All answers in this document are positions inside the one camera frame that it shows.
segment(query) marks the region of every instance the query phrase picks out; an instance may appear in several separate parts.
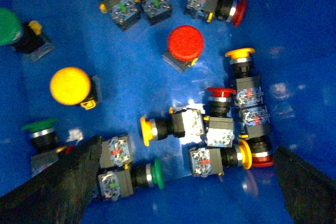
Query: yellow button cap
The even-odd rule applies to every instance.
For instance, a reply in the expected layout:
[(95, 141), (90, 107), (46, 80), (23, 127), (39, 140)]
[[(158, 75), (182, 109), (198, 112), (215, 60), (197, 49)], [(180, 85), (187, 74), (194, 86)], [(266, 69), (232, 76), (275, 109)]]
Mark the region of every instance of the yellow button cap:
[(76, 105), (90, 93), (91, 81), (81, 69), (63, 68), (50, 81), (50, 93), (56, 101), (64, 105)]
[(152, 123), (150, 121), (146, 122), (145, 117), (140, 118), (141, 130), (142, 130), (142, 137), (143, 143), (145, 146), (149, 146), (149, 141), (154, 138), (152, 132)]
[(225, 57), (231, 57), (231, 60), (250, 57), (250, 54), (256, 52), (254, 48), (241, 48), (229, 51), (225, 54)]
[(240, 149), (240, 152), (243, 156), (243, 160), (241, 161), (243, 163), (243, 167), (245, 169), (250, 169), (252, 166), (252, 154), (251, 149), (248, 146), (248, 143), (245, 140), (240, 140), (238, 143), (238, 147)]

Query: red push button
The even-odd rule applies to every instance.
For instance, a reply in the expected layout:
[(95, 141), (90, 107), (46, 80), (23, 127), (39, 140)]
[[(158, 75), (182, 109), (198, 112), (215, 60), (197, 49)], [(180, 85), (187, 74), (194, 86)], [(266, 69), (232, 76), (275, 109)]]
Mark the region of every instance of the red push button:
[(207, 88), (206, 91), (211, 92), (212, 97), (225, 97), (229, 98), (230, 94), (236, 93), (236, 90), (229, 88)]
[(178, 26), (168, 37), (169, 52), (180, 61), (197, 59), (204, 47), (203, 36), (193, 26)]
[(268, 167), (274, 165), (273, 157), (253, 157), (252, 158), (252, 167)]
[(232, 17), (233, 27), (239, 26), (242, 22), (247, 7), (247, 0), (241, 0), (237, 4), (235, 15)]

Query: yellow mushroom button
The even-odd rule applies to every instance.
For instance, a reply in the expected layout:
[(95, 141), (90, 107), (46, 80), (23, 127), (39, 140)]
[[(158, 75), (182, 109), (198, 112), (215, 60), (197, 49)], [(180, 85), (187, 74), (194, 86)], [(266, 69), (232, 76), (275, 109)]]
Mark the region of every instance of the yellow mushroom button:
[(256, 52), (254, 48), (241, 48), (227, 52), (225, 57), (231, 57), (231, 60), (237, 60), (250, 57), (250, 54), (254, 52)]
[(67, 67), (57, 71), (50, 81), (52, 97), (64, 105), (79, 104), (88, 96), (90, 89), (89, 76), (83, 70), (75, 67)]

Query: green push button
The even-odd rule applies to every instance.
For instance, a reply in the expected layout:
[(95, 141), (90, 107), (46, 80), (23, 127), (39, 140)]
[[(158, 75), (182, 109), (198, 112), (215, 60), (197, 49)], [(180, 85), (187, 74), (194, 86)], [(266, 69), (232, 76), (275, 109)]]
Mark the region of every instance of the green push button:
[(30, 130), (30, 133), (33, 134), (35, 132), (39, 132), (39, 131), (52, 128), (53, 126), (52, 124), (55, 122), (56, 122), (56, 118), (50, 118), (47, 120), (26, 124), (25, 126), (21, 128), (21, 130), (23, 131)]
[(11, 10), (0, 8), (0, 46), (10, 44), (22, 29), (19, 18)]
[(164, 176), (162, 172), (161, 161), (158, 158), (154, 160), (154, 165), (151, 166), (151, 174), (152, 174), (153, 183), (155, 185), (158, 185), (159, 189), (163, 189), (164, 188)]

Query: blue plastic surface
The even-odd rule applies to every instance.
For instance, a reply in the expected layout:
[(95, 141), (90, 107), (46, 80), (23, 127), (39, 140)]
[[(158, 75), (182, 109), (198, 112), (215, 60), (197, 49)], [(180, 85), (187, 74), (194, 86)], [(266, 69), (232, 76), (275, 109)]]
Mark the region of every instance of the blue plastic surface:
[[(56, 47), (35, 63), (0, 47), (0, 195), (30, 178), (34, 149), (21, 126), (56, 117), (55, 128), (64, 142), (74, 128), (80, 128), (85, 139), (129, 134), (135, 162), (159, 157), (169, 180), (164, 190), (137, 189), (130, 198), (90, 205), (84, 224), (292, 223), (274, 168), (228, 169), (222, 183), (216, 176), (174, 180), (190, 174), (187, 149), (195, 144), (181, 145), (169, 137), (145, 147), (141, 139), (141, 116), (201, 103), (205, 88), (228, 86), (231, 69), (224, 54), (240, 47), (256, 49), (253, 58), (256, 72), (262, 74), (273, 146), (291, 148), (336, 178), (336, 0), (248, 0), (237, 28), (191, 19), (183, 15), (186, 0), (172, 0), (170, 19), (151, 27), (142, 14), (126, 32), (100, 13), (99, 0), (0, 1), (22, 21), (38, 20)], [(178, 73), (161, 54), (169, 32), (185, 24), (201, 31), (205, 47), (191, 69)], [(102, 104), (85, 111), (51, 97), (51, 77), (67, 66), (101, 78)]]

